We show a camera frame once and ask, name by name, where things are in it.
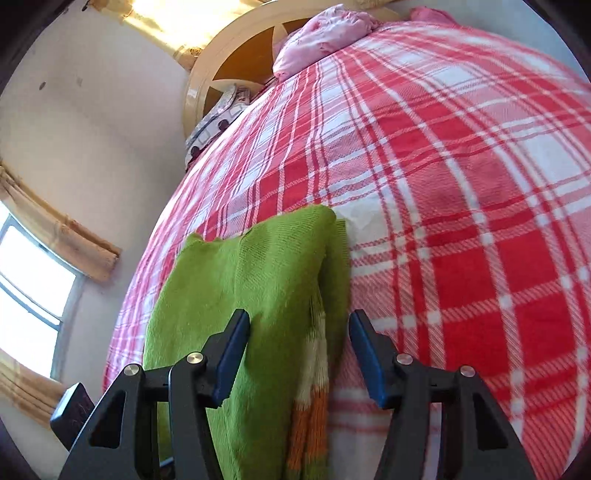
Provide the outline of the pink cloth beside bed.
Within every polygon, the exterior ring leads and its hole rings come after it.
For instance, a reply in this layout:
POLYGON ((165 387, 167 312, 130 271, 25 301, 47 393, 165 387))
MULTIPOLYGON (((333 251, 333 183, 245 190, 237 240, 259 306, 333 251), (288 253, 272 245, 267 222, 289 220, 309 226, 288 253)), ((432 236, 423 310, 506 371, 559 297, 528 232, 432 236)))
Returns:
POLYGON ((409 19, 417 22, 436 23, 447 26, 458 26, 459 23, 446 11, 427 6, 414 7, 410 11, 409 19))

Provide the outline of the pink pillow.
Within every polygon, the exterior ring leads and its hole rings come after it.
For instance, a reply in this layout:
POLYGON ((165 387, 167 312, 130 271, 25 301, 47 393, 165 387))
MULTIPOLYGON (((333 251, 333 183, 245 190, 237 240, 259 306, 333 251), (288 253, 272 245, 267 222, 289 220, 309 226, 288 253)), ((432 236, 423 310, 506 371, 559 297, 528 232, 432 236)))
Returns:
POLYGON ((365 11, 342 4, 318 13, 281 40, 273 61, 273 76, 283 82, 332 53, 374 32, 381 22, 365 11))

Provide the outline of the white grey patterned pillow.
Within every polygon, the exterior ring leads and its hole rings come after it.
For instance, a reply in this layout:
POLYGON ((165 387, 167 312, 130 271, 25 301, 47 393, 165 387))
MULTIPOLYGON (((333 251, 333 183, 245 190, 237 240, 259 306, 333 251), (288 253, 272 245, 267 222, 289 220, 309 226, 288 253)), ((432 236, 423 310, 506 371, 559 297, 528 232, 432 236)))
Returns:
POLYGON ((235 122, 249 104, 250 90, 246 87, 233 84, 223 92, 221 98, 204 118, 198 121, 185 140, 185 169, 188 169, 190 164, 235 122))

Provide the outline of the red white plaid bedsheet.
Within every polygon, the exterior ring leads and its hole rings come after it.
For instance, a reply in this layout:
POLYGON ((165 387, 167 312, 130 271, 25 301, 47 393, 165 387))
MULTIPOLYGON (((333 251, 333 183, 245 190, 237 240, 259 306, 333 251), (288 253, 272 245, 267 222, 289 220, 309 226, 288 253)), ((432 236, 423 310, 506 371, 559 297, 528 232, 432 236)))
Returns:
MULTIPOLYGON (((312 205, 346 224, 349 312, 424 364, 483 377, 535 474, 590 435, 590 84, 461 26, 396 22, 270 87, 194 160, 124 298, 103 381, 143 365, 190 235, 242 236, 312 205)), ((376 473, 390 416, 348 331, 325 479, 376 473)))

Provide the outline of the yellow curtain left of back window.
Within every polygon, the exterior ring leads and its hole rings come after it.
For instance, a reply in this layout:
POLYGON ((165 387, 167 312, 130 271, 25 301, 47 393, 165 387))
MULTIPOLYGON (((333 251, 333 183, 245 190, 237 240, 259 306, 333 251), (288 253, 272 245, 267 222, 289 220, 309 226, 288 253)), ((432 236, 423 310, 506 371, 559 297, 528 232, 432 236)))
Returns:
POLYGON ((127 25, 190 71, 212 38, 257 0, 99 0, 88 6, 127 25))

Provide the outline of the beige wooden arched headboard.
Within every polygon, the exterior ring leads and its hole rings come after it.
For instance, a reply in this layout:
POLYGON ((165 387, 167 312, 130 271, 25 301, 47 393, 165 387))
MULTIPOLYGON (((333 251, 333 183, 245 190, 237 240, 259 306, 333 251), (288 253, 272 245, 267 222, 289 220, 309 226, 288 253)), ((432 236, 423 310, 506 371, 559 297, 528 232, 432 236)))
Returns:
POLYGON ((190 71, 182 109, 185 135, 236 84, 253 95, 273 79, 273 46, 331 7, 332 1, 269 1, 233 20, 205 46, 190 71))

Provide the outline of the green orange striped knit sweater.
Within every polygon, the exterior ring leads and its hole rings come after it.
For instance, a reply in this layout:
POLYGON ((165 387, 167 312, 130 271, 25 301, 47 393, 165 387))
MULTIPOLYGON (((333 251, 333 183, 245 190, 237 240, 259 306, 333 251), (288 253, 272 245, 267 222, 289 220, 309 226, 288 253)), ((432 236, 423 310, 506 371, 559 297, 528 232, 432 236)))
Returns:
POLYGON ((143 365, 204 347, 235 310, 250 335, 230 396, 208 412, 228 479, 325 479, 329 383, 349 308, 346 224, 322 205, 276 216, 242 236, 190 235, 149 320, 143 365))

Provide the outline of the yellow curtain at side window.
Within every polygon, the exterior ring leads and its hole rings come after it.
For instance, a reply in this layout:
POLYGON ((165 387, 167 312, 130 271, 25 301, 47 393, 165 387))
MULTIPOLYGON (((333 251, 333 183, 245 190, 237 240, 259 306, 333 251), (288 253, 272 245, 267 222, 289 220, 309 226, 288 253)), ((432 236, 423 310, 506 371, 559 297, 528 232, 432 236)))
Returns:
POLYGON ((108 282, 121 249, 54 209, 1 163, 1 202, 52 253, 95 282, 108 282))

